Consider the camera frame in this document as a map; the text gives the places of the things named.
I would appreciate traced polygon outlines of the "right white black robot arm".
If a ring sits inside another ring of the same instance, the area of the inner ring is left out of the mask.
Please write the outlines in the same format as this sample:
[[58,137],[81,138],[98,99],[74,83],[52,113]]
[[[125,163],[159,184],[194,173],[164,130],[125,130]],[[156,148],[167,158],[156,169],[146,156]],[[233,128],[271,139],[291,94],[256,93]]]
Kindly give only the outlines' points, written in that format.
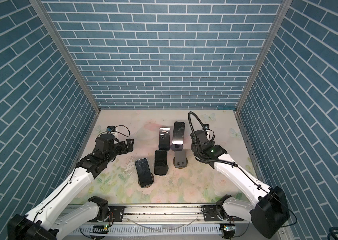
[[270,187],[242,168],[220,145],[215,144],[215,133],[199,121],[200,130],[191,129],[191,150],[195,159],[210,165],[226,176],[248,198],[248,202],[225,195],[215,204],[217,216],[228,224],[223,226],[223,238],[235,238],[237,226],[235,218],[240,218],[253,225],[265,238],[272,238],[280,228],[290,225],[287,221],[296,216],[289,209],[285,192],[278,186]]

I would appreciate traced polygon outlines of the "wood-base grey phone stand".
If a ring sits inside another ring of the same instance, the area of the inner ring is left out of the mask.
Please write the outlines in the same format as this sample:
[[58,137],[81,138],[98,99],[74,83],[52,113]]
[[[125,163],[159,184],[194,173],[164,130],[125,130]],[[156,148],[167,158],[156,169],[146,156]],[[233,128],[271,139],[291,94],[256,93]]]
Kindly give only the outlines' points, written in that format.
[[186,151],[176,151],[174,153],[173,164],[178,169],[183,169],[187,167],[188,160],[186,157]]

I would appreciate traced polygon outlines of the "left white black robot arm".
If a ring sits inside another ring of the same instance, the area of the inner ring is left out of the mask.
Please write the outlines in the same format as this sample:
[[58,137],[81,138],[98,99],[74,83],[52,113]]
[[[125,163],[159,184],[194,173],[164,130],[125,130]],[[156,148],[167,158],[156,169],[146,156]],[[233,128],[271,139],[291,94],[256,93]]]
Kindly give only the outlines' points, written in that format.
[[8,222],[8,239],[61,240],[88,221],[111,221],[108,201],[97,196],[63,217],[60,214],[110,162],[133,150],[133,139],[119,141],[111,133],[99,135],[94,150],[76,164],[73,172],[49,196],[25,215],[15,215]]

